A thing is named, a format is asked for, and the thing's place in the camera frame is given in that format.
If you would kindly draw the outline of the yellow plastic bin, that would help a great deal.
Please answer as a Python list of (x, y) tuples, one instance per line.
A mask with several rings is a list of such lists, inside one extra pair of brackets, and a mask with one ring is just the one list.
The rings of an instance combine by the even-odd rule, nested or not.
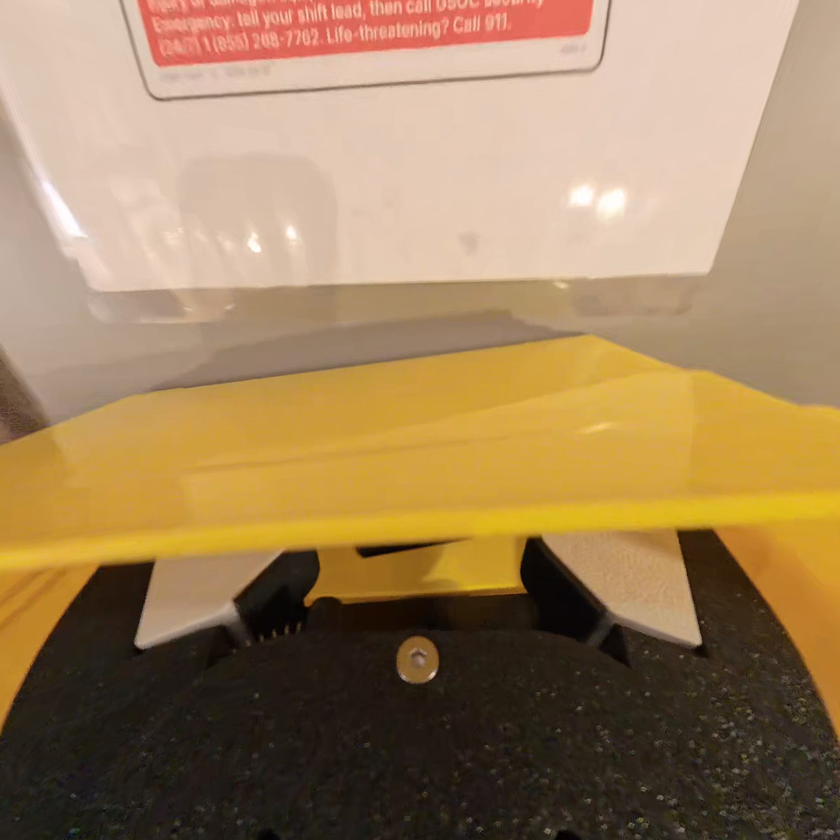
[(124, 397), (2, 446), (2, 723), (102, 564), (711, 529), (838, 729), (838, 409), (592, 336)]

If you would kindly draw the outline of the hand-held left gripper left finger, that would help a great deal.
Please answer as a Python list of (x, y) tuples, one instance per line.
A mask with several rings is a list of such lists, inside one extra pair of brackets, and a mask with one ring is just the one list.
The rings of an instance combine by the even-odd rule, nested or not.
[(315, 550), (157, 560), (134, 644), (146, 650), (218, 628), (238, 645), (293, 634), (319, 571)]

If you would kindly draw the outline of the laminated paper sheet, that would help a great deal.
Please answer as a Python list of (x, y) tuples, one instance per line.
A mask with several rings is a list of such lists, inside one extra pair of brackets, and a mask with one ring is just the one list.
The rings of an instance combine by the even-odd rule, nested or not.
[(798, 6), (2, 2), (2, 104), (101, 319), (702, 277)]

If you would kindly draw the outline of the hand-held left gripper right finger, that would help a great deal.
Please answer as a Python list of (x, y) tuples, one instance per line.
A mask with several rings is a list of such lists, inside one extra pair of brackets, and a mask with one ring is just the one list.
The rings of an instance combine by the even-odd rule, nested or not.
[(675, 530), (544, 534), (526, 542), (520, 573), (542, 630), (598, 648), (625, 629), (702, 646)]

